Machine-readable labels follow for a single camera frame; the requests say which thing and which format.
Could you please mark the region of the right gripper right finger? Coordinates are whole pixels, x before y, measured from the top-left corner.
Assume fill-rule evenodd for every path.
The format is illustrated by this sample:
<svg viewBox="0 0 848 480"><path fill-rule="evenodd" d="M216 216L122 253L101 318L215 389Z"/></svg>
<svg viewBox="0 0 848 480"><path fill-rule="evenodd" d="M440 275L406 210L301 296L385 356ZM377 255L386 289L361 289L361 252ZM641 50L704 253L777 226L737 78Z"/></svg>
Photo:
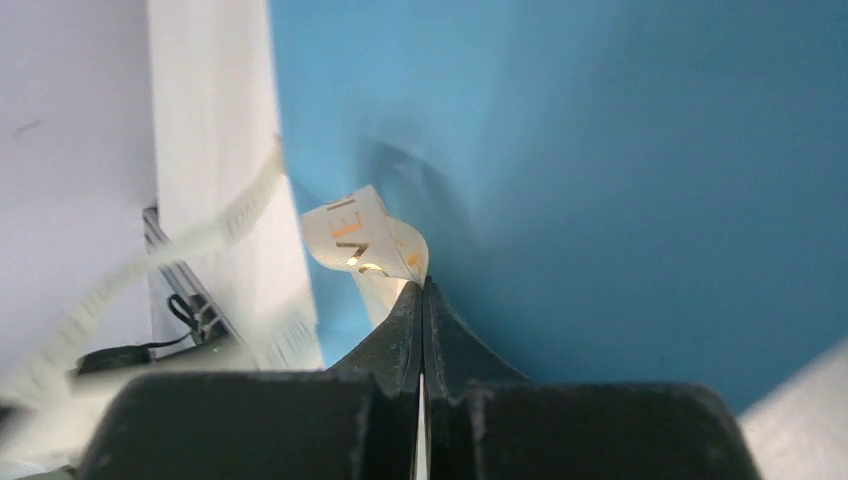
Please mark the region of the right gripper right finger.
<svg viewBox="0 0 848 480"><path fill-rule="evenodd" d="M422 355L433 479L756 479L733 412L691 383L540 384L483 344L432 281Z"/></svg>

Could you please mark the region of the blue wrapping paper sheet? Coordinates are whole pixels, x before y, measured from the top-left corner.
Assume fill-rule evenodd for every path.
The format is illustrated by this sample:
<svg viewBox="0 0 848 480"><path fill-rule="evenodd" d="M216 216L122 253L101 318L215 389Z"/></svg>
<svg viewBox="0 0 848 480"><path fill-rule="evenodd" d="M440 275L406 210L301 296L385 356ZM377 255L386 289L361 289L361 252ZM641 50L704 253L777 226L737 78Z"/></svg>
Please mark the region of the blue wrapping paper sheet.
<svg viewBox="0 0 848 480"><path fill-rule="evenodd" d="M744 409L847 334L843 1L274 1L301 210L374 186L540 381Z"/></svg>

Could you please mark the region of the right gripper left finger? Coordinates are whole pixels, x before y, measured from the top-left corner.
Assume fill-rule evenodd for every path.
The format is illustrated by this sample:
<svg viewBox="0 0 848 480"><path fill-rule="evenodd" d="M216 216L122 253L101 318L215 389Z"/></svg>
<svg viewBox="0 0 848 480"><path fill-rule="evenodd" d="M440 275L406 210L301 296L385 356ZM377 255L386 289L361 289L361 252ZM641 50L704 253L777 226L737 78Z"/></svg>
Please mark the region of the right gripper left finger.
<svg viewBox="0 0 848 480"><path fill-rule="evenodd" d="M106 411L80 479L410 479L421 289L319 372L158 373Z"/></svg>

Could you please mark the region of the white printed ribbon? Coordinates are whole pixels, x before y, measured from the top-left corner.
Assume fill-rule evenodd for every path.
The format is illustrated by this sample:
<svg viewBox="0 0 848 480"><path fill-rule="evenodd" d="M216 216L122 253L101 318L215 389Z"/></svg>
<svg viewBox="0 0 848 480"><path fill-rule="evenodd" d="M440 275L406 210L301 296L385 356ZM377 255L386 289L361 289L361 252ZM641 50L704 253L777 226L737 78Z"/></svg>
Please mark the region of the white printed ribbon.
<svg viewBox="0 0 848 480"><path fill-rule="evenodd" d="M149 272L236 244L261 219L285 178L282 148L276 145L251 183L217 217L131 260L94 287L2 384L2 399L40 408L68 398L66 372L113 298ZM391 217L371 185L303 214L299 224L312 258L324 268L349 273L361 287L373 325L387 317L401 283L424 282L429 263L425 239ZM230 330L252 368L298 370L313 368L320 358L314 324L291 308L274 320L233 320Z"/></svg>

